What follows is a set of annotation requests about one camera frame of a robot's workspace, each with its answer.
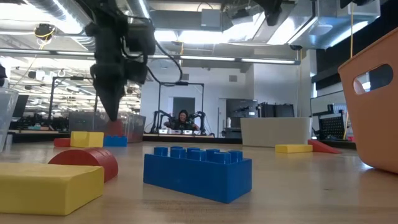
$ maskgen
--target red triangular block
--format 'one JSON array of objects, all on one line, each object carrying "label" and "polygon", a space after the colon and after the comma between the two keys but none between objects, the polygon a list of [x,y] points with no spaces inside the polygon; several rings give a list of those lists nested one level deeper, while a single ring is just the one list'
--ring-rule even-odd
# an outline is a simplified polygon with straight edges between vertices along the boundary
[{"label": "red triangular block", "polygon": [[341,151],[335,149],[334,147],[330,147],[327,144],[324,144],[317,140],[308,140],[308,144],[312,146],[313,152],[325,152],[325,153],[334,153],[340,154]]}]

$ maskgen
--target orange plastic bin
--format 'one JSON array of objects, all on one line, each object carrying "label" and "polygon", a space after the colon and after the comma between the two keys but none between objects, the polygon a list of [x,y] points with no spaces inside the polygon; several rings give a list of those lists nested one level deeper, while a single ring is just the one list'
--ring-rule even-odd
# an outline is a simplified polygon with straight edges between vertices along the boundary
[{"label": "orange plastic bin", "polygon": [[[381,65],[393,71],[390,84],[358,95],[354,79]],[[355,135],[358,154],[369,166],[398,173],[398,29],[379,39],[338,72]]]}]

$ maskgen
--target yellow foam block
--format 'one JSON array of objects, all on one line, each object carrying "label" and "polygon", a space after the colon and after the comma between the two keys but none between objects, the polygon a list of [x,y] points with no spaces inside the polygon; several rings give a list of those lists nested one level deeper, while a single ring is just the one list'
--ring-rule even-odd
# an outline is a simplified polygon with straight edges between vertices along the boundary
[{"label": "yellow foam block", "polygon": [[68,215],[103,190],[103,167],[0,163],[2,213]]},{"label": "yellow foam block", "polygon": [[72,131],[70,146],[72,147],[103,147],[104,133],[89,131]]},{"label": "yellow foam block", "polygon": [[312,152],[312,146],[304,144],[276,145],[275,152],[282,152],[282,153]]}]

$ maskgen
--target blue lego brick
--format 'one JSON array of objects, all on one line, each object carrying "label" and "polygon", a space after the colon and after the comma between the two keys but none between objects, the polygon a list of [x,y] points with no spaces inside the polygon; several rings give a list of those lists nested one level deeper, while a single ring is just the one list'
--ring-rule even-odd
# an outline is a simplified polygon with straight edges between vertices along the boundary
[{"label": "blue lego brick", "polygon": [[241,151],[156,147],[144,158],[144,183],[230,203],[252,188],[252,160]]},{"label": "blue lego brick", "polygon": [[127,137],[125,136],[105,136],[104,146],[109,147],[126,147]]}]

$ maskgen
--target woman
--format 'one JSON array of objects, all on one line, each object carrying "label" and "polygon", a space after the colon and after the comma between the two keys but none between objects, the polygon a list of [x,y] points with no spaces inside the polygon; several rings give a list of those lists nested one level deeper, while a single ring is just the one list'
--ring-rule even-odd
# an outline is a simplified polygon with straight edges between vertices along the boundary
[{"label": "woman", "polygon": [[198,131],[199,127],[195,123],[190,124],[187,121],[187,118],[188,118],[188,111],[181,110],[180,113],[178,114],[178,120],[176,122],[173,122],[173,123],[165,122],[164,125],[173,130]]}]

